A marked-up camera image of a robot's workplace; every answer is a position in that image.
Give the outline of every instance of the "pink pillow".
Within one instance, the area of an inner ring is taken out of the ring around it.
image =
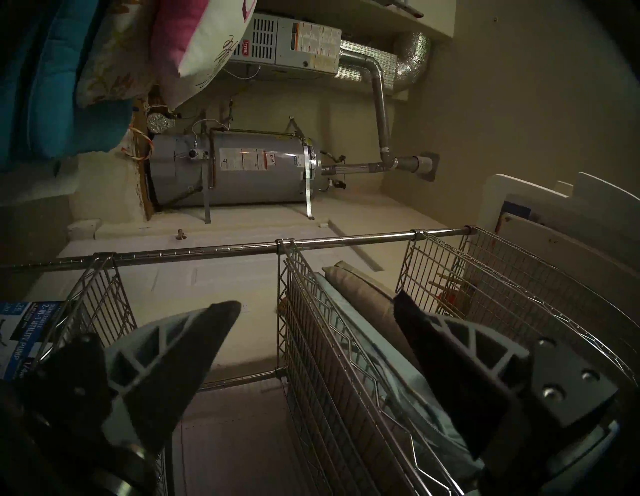
[[[257,0],[161,0],[151,61],[170,109],[202,91],[227,63]]]

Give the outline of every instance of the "fabric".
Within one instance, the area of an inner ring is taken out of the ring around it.
[[[0,120],[0,171],[8,169],[5,166],[9,160],[15,128],[20,122],[22,109],[24,89],[20,80],[23,71],[28,70],[29,55],[35,44],[42,17],[42,12],[36,13],[18,49],[10,54],[9,64],[0,76],[0,109],[3,114],[3,118]]]
[[[335,267],[340,267],[341,269],[351,272],[353,275],[362,279],[364,282],[369,284],[373,289],[375,289],[382,295],[386,296],[390,300],[394,299],[396,296],[395,291],[393,291],[392,289],[389,289],[387,286],[375,280],[369,274],[365,274],[363,271],[358,270],[356,267],[352,266],[351,264],[348,264],[344,260],[340,260],[340,262],[338,262],[335,265]]]
[[[149,38],[158,0],[111,0],[76,88],[76,103],[146,96],[155,77]]]
[[[76,108],[73,137],[65,155],[113,150],[127,134],[132,114],[133,100],[104,101],[85,109]]]
[[[64,156],[74,133],[74,88],[99,0],[64,0],[40,53],[20,125],[21,155]]]
[[[394,318],[393,297],[391,291],[380,283],[380,289],[376,289],[366,280],[356,275],[357,269],[345,262],[339,262],[341,267],[324,267],[324,276],[336,288],[347,301],[352,304],[374,329],[376,329],[387,341],[391,343],[417,370],[420,370],[420,362],[413,354],[409,342]]]
[[[162,0],[151,60],[170,110],[202,91],[227,63],[257,0]]]
[[[321,274],[316,273],[320,288],[338,308],[342,318],[355,333],[371,362],[376,366],[385,382],[385,389],[402,409],[402,414],[409,416],[430,443],[430,448],[447,467],[458,482],[472,480],[484,467],[481,460],[472,460],[464,440],[456,431],[451,419],[442,409],[433,395],[424,376],[398,350],[369,324],[362,315],[334,288]],[[337,316],[327,316],[328,322],[335,326]],[[365,363],[358,363],[364,368]],[[387,413],[394,414],[393,408]],[[420,457],[430,459],[426,451],[419,451]]]

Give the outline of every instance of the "metal pole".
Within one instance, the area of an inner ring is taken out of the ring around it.
[[[458,229],[413,229],[411,231],[387,232],[382,234],[364,234],[361,236],[335,236],[318,239],[296,240],[299,250],[316,250],[318,248],[333,248],[338,246],[354,246],[357,244],[390,243],[393,241],[409,241],[424,239],[431,235],[436,237],[462,236],[471,234],[470,226]],[[113,258],[118,267],[130,265],[162,264],[166,262],[184,262],[186,260],[220,259],[224,257],[242,257],[245,255],[264,255],[278,253],[275,241],[265,243],[224,244],[220,246],[200,246],[198,248],[179,248],[176,250],[154,250],[151,252],[105,253],[104,256]],[[0,272],[55,272],[66,270],[84,270],[95,260],[95,256],[67,257],[51,262],[35,262],[31,264],[15,264],[0,266]]]

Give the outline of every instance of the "electrical wire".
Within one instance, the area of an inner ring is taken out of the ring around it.
[[[149,104],[148,104],[148,103],[146,103],[146,102],[142,104],[142,109],[143,109],[144,111],[147,111],[147,110],[152,109],[152,108],[155,108],[155,107],[165,107],[165,108],[166,108],[166,105],[160,105],[160,104],[153,104],[153,105],[149,105]]]
[[[196,122],[193,123],[193,125],[191,126],[191,132],[193,133],[193,136],[195,136],[196,142],[198,141],[198,134],[196,133],[195,127],[196,124],[199,124],[200,122],[205,122],[207,120],[212,120],[213,122],[217,122],[218,124],[220,124],[222,127],[224,127],[227,131],[229,129],[231,129],[231,123],[224,125],[222,124],[218,119],[200,119],[197,120]]]
[[[228,75],[233,76],[236,79],[242,79],[243,81],[248,81],[249,79],[253,79],[255,76],[258,75],[258,73],[260,72],[261,66],[258,66],[258,70],[255,71],[254,75],[250,76],[250,77],[240,77],[235,75],[233,72],[225,69],[224,67],[222,68],[223,71],[225,71]]]
[[[125,147],[122,147],[120,149],[120,151],[123,152],[127,157],[130,157],[130,158],[132,158],[134,160],[141,161],[141,162],[144,161],[144,160],[147,160],[151,156],[151,153],[154,151],[154,142],[153,142],[153,140],[151,138],[149,138],[144,132],[140,131],[137,127],[133,127],[132,125],[130,125],[129,129],[131,131],[133,131],[133,132],[138,133],[140,136],[142,136],[143,138],[145,138],[149,142],[149,153],[145,157],[136,157],[135,155],[131,155],[127,151],[127,149]]]

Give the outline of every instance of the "wire basket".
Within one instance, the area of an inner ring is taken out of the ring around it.
[[[493,328],[531,349],[559,339],[618,387],[635,391],[640,328],[571,276],[490,232],[475,228],[455,248],[424,234],[409,242],[398,280],[428,312]]]
[[[278,256],[278,366],[310,430],[322,494],[463,494],[409,419],[293,240]],[[418,462],[419,453],[430,453]]]
[[[104,347],[137,328],[114,253],[96,253],[56,314],[32,365],[80,334],[95,333]],[[156,459],[156,496],[167,496],[164,451]]]

